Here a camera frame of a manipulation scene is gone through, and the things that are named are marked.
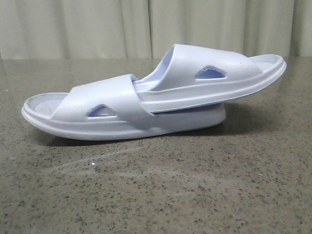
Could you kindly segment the light blue slipper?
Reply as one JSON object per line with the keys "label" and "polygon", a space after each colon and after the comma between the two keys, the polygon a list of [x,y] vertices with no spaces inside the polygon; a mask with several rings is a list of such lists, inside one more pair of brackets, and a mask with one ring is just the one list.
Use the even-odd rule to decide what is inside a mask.
{"label": "light blue slipper", "polygon": [[141,103],[134,77],[123,75],[32,96],[21,110],[40,130],[79,140],[119,140],[201,129],[225,120],[221,104],[154,114]]}
{"label": "light blue slipper", "polygon": [[175,44],[156,69],[133,83],[152,113],[221,103],[256,93],[286,69],[279,55],[242,54]]}

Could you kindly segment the pale grey-green curtain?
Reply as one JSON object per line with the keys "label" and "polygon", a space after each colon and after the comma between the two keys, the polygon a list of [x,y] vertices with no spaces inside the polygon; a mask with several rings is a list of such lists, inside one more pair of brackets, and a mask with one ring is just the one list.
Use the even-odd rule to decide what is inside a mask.
{"label": "pale grey-green curtain", "polygon": [[309,0],[3,0],[2,59],[160,58],[175,43],[312,54]]}

